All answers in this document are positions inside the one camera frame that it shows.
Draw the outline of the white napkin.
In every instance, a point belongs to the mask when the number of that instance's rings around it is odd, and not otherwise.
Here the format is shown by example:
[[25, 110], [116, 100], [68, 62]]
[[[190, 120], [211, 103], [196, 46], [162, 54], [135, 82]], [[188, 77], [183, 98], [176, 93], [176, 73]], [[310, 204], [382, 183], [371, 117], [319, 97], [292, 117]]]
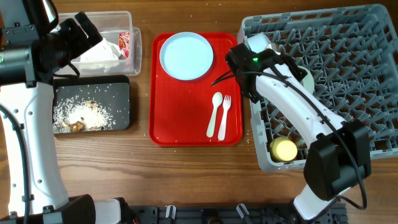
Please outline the white napkin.
[[104, 62], [118, 60], [121, 56], [119, 46], [103, 40], [80, 56], [80, 62]]

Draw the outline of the light blue food bowl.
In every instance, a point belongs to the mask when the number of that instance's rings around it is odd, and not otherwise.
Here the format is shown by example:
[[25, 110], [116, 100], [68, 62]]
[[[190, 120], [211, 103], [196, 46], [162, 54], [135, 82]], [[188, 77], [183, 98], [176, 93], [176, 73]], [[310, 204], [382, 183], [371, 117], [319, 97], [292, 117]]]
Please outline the light blue food bowl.
[[251, 51], [255, 53], [260, 53], [264, 50], [271, 49], [276, 53], [279, 53], [278, 46], [275, 43], [272, 43], [268, 37], [263, 34], [259, 33], [252, 37], [248, 38], [248, 45]]

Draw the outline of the red sauce packet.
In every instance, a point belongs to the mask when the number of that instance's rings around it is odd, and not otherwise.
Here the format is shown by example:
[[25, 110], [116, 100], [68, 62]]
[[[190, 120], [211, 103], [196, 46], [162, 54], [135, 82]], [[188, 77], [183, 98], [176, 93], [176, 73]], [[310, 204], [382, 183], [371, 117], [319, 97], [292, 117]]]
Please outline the red sauce packet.
[[120, 33], [119, 36], [118, 36], [118, 41], [119, 41], [119, 49], [121, 51], [121, 55], [124, 58], [128, 58], [128, 56], [129, 56], [130, 33], [129, 32]]

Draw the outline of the mint green bowl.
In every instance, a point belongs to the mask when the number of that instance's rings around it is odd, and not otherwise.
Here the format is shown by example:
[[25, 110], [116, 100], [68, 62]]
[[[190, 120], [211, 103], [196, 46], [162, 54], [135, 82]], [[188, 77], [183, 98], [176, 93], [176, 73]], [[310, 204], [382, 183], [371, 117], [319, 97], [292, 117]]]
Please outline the mint green bowl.
[[305, 68], [304, 66], [299, 65], [298, 68], [301, 68], [303, 70], [306, 71], [306, 75], [304, 76], [304, 78], [300, 81], [300, 83], [302, 84], [302, 86], [311, 94], [314, 94], [315, 91], [315, 82], [313, 79], [313, 76], [310, 72], [309, 69]]

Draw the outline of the white plastic fork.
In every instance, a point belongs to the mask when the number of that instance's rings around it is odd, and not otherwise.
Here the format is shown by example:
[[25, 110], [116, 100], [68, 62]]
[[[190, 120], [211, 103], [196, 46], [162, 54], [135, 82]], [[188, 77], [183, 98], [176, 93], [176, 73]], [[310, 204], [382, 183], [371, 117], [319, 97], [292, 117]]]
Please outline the white plastic fork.
[[221, 124], [220, 128], [218, 131], [218, 140], [219, 141], [224, 141], [225, 136], [226, 136], [226, 124], [227, 124], [227, 117], [228, 117], [228, 111], [231, 107], [231, 96], [226, 95], [223, 100], [223, 115], [221, 118]]

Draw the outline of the white plastic spoon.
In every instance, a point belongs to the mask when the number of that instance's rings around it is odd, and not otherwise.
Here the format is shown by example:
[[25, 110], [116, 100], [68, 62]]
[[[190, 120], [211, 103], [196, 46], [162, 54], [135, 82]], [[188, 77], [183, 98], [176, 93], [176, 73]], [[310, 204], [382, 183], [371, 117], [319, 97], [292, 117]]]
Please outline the white plastic spoon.
[[216, 92], [213, 97], [212, 97], [212, 105], [213, 105], [213, 110], [211, 113], [211, 118], [208, 124], [208, 128], [206, 130], [206, 136], [208, 138], [211, 138], [214, 135], [215, 131], [215, 123], [216, 123], [216, 115], [218, 111], [218, 107], [222, 104], [223, 102], [223, 95], [220, 92]]

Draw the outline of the yellow plastic cup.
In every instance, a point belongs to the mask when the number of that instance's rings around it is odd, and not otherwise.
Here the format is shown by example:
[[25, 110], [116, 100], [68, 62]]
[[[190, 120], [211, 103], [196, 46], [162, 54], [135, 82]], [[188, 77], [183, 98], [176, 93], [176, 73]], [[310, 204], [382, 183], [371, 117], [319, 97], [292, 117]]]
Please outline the yellow plastic cup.
[[296, 158], [298, 149], [293, 141], [285, 137], [275, 138], [271, 144], [271, 156], [276, 162], [289, 162]]

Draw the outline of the light blue plate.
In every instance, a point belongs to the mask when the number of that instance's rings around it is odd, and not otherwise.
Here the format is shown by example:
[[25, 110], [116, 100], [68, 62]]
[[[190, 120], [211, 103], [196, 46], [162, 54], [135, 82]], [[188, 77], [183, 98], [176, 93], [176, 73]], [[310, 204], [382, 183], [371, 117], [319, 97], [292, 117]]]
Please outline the light blue plate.
[[162, 44], [159, 61], [172, 78], [182, 81], [204, 76], [213, 64], [214, 53], [209, 41], [194, 32], [171, 35]]

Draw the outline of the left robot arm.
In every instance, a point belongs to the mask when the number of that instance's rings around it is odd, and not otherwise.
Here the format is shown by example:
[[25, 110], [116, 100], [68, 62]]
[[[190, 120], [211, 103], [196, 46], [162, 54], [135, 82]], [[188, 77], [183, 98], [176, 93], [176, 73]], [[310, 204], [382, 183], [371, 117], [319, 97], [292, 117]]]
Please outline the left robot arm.
[[52, 1], [2, 1], [1, 120], [11, 191], [2, 223], [134, 223], [121, 198], [70, 197], [52, 124], [57, 71], [102, 41], [84, 12], [60, 21]]

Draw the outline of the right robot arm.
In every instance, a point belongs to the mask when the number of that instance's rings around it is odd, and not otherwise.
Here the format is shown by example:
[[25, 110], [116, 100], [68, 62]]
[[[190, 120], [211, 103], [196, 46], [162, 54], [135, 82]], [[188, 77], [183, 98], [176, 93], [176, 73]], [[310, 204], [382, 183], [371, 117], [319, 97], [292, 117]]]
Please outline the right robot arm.
[[363, 180], [371, 174], [369, 137], [360, 120], [346, 121], [320, 103], [302, 85], [307, 72], [287, 54], [265, 49], [255, 53], [245, 44], [225, 57], [244, 96], [253, 103], [265, 98], [290, 121], [308, 146], [303, 174], [306, 186], [292, 201], [292, 223], [312, 223], [359, 186], [363, 203], [346, 202], [364, 210]]

